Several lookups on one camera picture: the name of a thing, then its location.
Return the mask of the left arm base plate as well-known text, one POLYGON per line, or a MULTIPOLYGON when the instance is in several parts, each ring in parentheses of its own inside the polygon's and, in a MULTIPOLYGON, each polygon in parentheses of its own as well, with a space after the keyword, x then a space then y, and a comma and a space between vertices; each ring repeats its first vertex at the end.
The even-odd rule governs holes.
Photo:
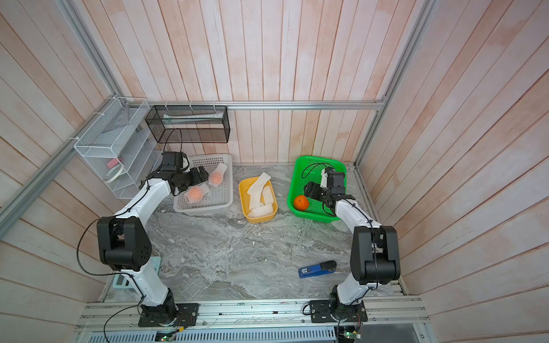
POLYGON ((198 303, 177 303, 147 307, 142 305, 138 327, 192 327, 196 325, 198 303))

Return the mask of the removed white foam net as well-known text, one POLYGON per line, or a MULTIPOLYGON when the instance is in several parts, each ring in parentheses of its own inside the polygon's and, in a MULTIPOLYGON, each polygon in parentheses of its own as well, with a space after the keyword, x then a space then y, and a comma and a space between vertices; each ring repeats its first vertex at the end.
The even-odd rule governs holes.
POLYGON ((264 189, 264 186, 267 184, 269 180, 270 180, 270 175, 263 172, 247 190, 247 194, 249 194, 250 196, 251 210, 261 206, 260 199, 262 196, 262 191, 264 189))

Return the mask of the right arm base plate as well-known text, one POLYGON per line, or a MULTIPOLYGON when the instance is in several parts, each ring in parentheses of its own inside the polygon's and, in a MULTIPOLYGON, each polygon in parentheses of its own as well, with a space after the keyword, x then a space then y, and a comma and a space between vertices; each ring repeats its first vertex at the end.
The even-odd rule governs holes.
POLYGON ((337 301, 311 300, 308 304, 313 323, 367 322, 367 312, 363 304, 343 305, 337 301))

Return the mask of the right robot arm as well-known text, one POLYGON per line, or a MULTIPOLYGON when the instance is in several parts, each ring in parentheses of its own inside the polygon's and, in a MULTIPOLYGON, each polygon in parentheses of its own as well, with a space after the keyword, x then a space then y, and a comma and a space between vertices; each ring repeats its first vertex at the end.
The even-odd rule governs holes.
POLYGON ((321 202, 353 233, 351 272, 330 294, 330 315, 345 321, 361 312, 360 303, 371 289, 400 278, 398 238, 393 227, 375 221, 346 193, 344 172, 326 167, 321 175, 320 184, 304 186, 305 196, 321 202))

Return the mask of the netted orange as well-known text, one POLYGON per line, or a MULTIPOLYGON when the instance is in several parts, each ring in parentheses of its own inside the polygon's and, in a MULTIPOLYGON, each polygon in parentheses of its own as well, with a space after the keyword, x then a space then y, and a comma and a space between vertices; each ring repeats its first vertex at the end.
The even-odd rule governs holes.
POLYGON ((184 194, 184 198, 189 204, 196 204, 201 202, 204 197, 210 192, 210 188, 207 184, 200 184, 190 187, 184 194))
POLYGON ((209 185, 213 187, 220 186, 224 181, 224 173, 227 171, 227 165, 219 163, 217 167, 210 173, 209 185))
POLYGON ((294 199, 294 208, 298 211, 304 212, 310 206, 310 203, 305 195, 299 195, 294 199))

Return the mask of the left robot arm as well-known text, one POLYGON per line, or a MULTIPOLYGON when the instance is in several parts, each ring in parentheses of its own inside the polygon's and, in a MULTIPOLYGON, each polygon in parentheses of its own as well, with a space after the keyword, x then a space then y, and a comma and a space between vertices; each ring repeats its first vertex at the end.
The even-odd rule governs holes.
POLYGON ((192 167, 186 154, 169 151, 144 180, 137 195, 112 217, 97 222, 100 260, 120 273, 140 296, 142 317, 160 326, 171 325, 177 316, 172 291, 159 278, 150 258, 152 243, 145 224, 168 197, 206 182, 204 167, 192 167))

